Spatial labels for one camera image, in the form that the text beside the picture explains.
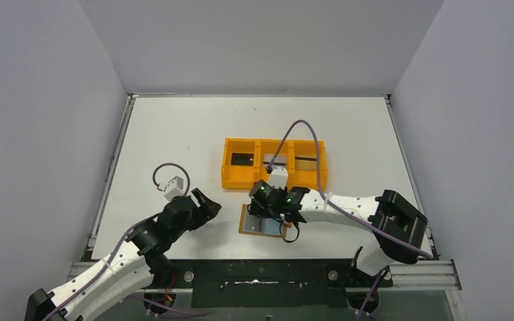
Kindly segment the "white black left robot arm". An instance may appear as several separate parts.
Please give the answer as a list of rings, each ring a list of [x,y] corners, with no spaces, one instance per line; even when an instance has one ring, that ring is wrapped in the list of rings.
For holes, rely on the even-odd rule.
[[[162,212],[130,227],[115,248],[86,271],[48,292],[36,290],[28,298],[25,320],[94,320],[133,292],[169,281],[173,268],[165,252],[221,209],[199,189],[172,198]]]

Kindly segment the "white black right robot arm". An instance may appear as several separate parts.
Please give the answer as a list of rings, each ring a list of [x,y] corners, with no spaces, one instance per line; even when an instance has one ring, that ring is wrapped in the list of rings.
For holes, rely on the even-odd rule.
[[[426,249],[428,220],[413,204],[393,190],[372,197],[329,196],[306,187],[279,188],[260,180],[249,192],[250,214],[282,223],[333,223],[373,233],[362,246],[355,269],[377,275],[391,263],[415,264],[432,259]]]

